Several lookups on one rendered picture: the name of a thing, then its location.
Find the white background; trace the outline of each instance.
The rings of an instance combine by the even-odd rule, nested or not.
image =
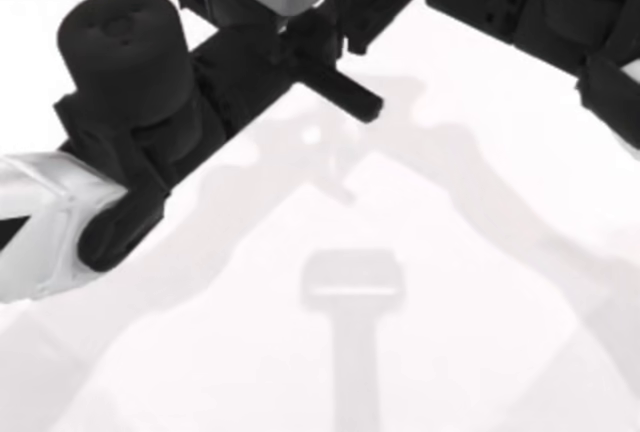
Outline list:
[[[63,140],[78,1],[0,0],[2,153]],[[640,170],[575,81],[419,1],[342,69],[379,122],[296,87],[126,265],[0,307],[0,431],[638,430]]]

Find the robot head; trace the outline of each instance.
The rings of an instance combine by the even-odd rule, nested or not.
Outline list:
[[[0,158],[0,302],[99,277],[78,259],[77,242],[91,218],[125,194],[61,152]]]

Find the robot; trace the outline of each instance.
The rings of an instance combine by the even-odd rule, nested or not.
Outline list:
[[[178,0],[215,26],[188,50],[169,0],[86,0],[58,33],[76,91],[68,140],[0,161],[0,301],[113,270],[174,187],[297,83],[363,123],[384,107],[338,69],[413,0]],[[425,0],[577,79],[584,107],[640,156],[640,0]]]

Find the black cylinder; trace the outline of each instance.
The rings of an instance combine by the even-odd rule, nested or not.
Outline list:
[[[121,125],[169,118],[195,86],[180,16],[169,0],[86,0],[60,26],[58,47],[86,113]]]

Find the white floor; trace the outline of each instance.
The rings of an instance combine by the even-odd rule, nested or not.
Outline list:
[[[62,141],[78,1],[0,0],[2,153]],[[343,69],[379,122],[298,87],[126,265],[0,307],[1,431],[638,430],[640,164],[574,80],[419,2]]]

